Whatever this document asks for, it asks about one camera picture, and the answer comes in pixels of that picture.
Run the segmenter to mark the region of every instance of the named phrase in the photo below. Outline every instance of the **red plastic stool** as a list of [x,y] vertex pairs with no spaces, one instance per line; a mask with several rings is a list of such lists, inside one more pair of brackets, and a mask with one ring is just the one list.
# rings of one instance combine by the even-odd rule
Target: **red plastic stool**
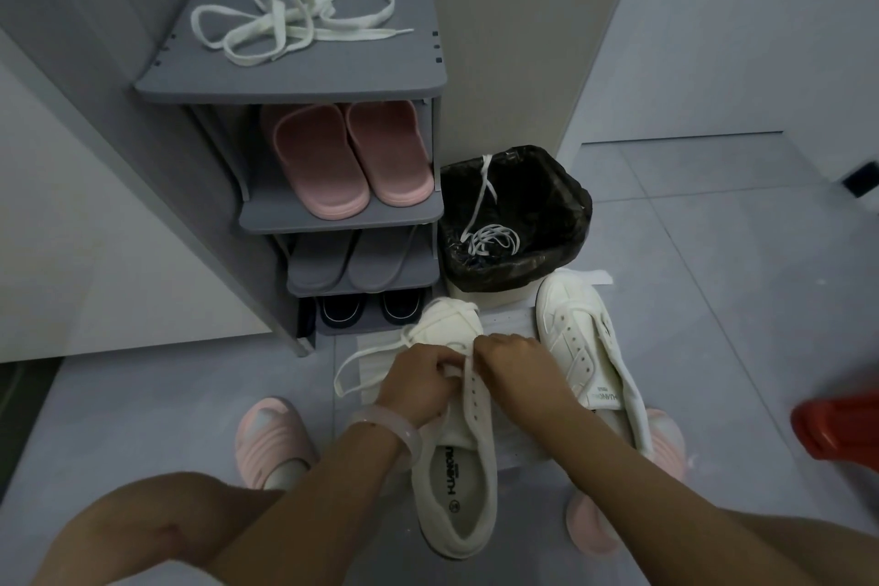
[[790,425],[812,458],[852,461],[879,472],[879,391],[801,403]]

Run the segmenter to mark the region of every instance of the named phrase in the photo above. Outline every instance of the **pink slide sandal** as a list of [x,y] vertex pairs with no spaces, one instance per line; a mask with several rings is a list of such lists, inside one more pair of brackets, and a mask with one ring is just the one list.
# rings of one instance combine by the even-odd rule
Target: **pink slide sandal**
[[[254,435],[247,435],[260,410],[272,410],[277,416]],[[301,458],[313,468],[317,452],[296,408],[283,399],[270,396],[247,411],[238,424],[235,436],[235,461],[248,488],[262,488],[271,472],[285,461]]]
[[[687,473],[686,447],[678,425],[662,410],[650,408],[647,417],[653,439],[653,462],[675,480],[684,481]],[[568,503],[565,524],[570,540],[586,555],[609,556],[621,546],[620,538],[601,514],[598,505],[580,491]]]
[[390,206],[412,206],[434,191],[434,174],[408,100],[354,103],[346,109],[348,132],[375,196]]
[[341,220],[367,208],[369,184],[336,105],[264,105],[263,135],[302,204],[324,220]]

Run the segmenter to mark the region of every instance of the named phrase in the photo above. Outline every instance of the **bracelet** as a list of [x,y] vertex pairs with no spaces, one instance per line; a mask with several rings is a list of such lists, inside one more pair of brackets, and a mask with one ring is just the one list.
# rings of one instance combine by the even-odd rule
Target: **bracelet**
[[355,411],[348,420],[348,426],[361,422],[383,426],[402,440],[409,450],[409,463],[404,462],[400,470],[409,470],[418,461],[421,456],[421,434],[408,420],[384,406],[372,405]]

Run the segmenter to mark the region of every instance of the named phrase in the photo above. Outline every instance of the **person's right hand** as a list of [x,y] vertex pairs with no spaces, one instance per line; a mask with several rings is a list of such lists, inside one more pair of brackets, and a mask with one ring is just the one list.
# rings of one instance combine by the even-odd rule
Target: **person's right hand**
[[533,338],[477,336],[473,363],[507,416],[538,439],[555,415],[579,407],[558,363]]

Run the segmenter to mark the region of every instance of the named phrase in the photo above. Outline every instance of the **black trash bag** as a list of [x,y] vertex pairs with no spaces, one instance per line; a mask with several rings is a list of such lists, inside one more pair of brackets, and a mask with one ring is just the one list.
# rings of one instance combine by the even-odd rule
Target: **black trash bag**
[[592,218],[592,200],[538,146],[517,146],[491,158],[488,177],[498,201],[485,192],[470,232],[497,223],[520,238],[520,249],[489,244],[489,256],[470,255],[461,234],[476,208],[483,183],[483,159],[442,169],[445,213],[439,221],[439,246],[445,278],[463,292],[503,292],[524,287],[577,257]]

